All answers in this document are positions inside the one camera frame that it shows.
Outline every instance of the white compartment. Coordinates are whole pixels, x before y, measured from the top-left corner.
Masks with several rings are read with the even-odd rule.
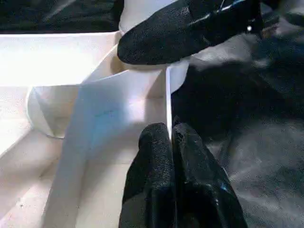
[[[125,70],[128,66],[115,63],[115,55],[106,61],[115,66],[106,76],[116,75],[79,89],[44,228],[117,228],[125,177],[141,131],[163,122],[171,132],[170,79],[165,70]]]

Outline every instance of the white cardboard panel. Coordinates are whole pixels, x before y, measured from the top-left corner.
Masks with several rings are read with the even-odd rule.
[[[126,70],[80,88],[44,228],[117,227],[139,135],[151,123],[171,128],[166,101],[170,94],[170,79],[163,70]]]
[[[76,85],[85,80],[120,33],[0,35],[0,84]]]
[[[61,141],[31,130],[0,159],[0,218],[37,182],[61,152]]]

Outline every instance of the black textured surface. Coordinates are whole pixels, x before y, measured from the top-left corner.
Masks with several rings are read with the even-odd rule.
[[[247,31],[262,28],[256,0],[178,0],[154,13],[120,40],[128,64],[165,64]]]
[[[173,128],[179,218],[199,228],[246,228],[243,211],[229,183],[199,135],[187,124]]]
[[[136,227],[136,224],[147,228],[172,227],[176,218],[174,191],[173,157],[167,127],[162,123],[149,125],[140,136],[138,154],[127,173],[120,227]],[[133,200],[136,197],[143,202]],[[141,210],[144,210],[142,216],[135,213],[136,221],[130,222],[134,219],[132,213]]]
[[[298,28],[257,47],[213,47],[171,96],[176,122],[227,171],[251,228],[303,227],[303,41]],[[207,58],[213,49],[221,56]]]
[[[0,33],[117,31],[124,0],[3,0]]]

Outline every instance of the dark cloth background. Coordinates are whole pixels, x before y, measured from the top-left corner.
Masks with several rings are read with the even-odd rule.
[[[196,54],[171,96],[173,118],[226,170],[252,228],[304,224],[304,33],[284,19],[276,33]]]
[[[124,0],[2,0],[0,33],[117,31]]]

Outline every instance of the white divider wall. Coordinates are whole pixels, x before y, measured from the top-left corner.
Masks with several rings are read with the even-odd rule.
[[[43,228],[118,227],[139,135],[151,123],[171,128],[170,94],[164,69],[127,69],[81,86]]]

